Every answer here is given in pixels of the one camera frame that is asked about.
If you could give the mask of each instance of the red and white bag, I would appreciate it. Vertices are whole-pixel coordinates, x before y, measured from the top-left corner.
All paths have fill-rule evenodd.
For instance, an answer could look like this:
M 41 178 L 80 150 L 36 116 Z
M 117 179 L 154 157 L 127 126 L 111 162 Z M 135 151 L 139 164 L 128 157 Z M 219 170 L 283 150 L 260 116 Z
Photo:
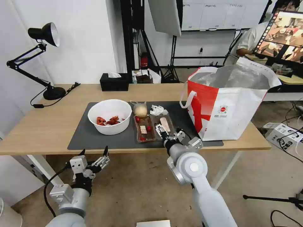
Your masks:
M 183 105 L 186 84 L 188 98 Z M 233 66 L 199 68 L 185 83 L 180 105 L 188 109 L 203 141 L 236 140 L 268 89 L 279 85 L 281 82 L 271 69 L 240 58 Z

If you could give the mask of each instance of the tissue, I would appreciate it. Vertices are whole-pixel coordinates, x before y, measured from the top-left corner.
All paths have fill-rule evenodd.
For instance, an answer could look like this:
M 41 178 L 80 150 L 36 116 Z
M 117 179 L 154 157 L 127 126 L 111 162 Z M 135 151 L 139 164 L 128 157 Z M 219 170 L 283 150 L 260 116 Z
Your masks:
M 121 75 L 118 73 L 108 73 L 108 78 L 120 78 Z
M 155 106 L 155 105 L 151 105 L 151 111 L 150 111 L 151 115 L 154 116 L 159 116 L 159 115 L 167 115 L 168 111 L 166 109 L 164 109 L 162 106 Z

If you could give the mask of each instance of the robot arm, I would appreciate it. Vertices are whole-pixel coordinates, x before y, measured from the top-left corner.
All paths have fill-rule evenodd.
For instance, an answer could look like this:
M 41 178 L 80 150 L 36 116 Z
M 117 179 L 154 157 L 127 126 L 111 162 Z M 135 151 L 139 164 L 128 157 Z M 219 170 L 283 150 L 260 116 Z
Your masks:
M 181 144 L 184 132 L 170 137 L 162 125 L 156 125 L 156 131 L 164 141 L 167 149 L 167 164 L 180 184 L 193 184 L 193 202 L 206 227 L 237 227 L 221 194 L 211 188 L 206 179 L 207 163 L 199 155 L 202 148 L 201 139 L 195 137 L 187 146 Z
M 88 163 L 85 150 L 69 163 L 74 173 L 75 183 L 56 185 L 50 192 L 52 199 L 59 205 L 60 215 L 53 218 L 46 227 L 86 227 L 84 217 L 88 198 L 92 193 L 92 181 L 96 173 L 102 171 L 109 163 L 108 147 L 103 156 L 93 163 Z

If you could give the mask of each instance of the lamp base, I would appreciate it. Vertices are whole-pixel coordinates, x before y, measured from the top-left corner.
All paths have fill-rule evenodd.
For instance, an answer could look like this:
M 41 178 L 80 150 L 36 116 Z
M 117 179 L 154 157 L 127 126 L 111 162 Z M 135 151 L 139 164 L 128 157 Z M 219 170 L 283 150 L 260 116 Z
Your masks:
M 46 100 L 56 100 L 63 98 L 66 94 L 64 88 L 61 87 L 48 87 L 47 90 L 43 93 L 43 97 Z

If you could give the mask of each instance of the desk lamp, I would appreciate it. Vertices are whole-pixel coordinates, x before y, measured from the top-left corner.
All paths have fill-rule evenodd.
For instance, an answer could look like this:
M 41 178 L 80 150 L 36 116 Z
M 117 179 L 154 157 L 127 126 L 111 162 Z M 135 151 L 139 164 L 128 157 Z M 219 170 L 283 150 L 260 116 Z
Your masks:
M 35 58 L 36 56 L 44 53 L 46 51 L 47 44 L 43 42 L 45 40 L 49 44 L 59 47 L 60 40 L 58 36 L 58 31 L 56 29 L 56 26 L 53 22 L 47 23 L 42 28 L 29 28 L 28 34 L 31 38 L 35 39 L 37 43 L 39 43 L 34 48 L 30 49 L 29 51 L 25 52 L 24 54 L 20 55 L 19 57 L 16 57 L 13 60 L 10 60 L 6 63 L 6 65 L 16 70 L 17 72 L 20 72 L 21 74 L 27 76 L 28 78 L 36 81 L 37 83 L 43 85 L 46 87 L 46 91 L 43 93 L 43 97 L 46 100 L 55 100 L 63 98 L 66 94 L 66 91 L 64 88 L 61 87 L 54 87 L 51 85 L 49 81 L 40 79 L 38 77 L 33 76 L 32 74 L 20 69 L 20 65 L 24 64 L 25 62 L 28 62 L 29 60 Z M 31 57 L 24 57 L 25 55 L 31 53 L 32 51 L 40 49 L 41 51 L 34 54 Z

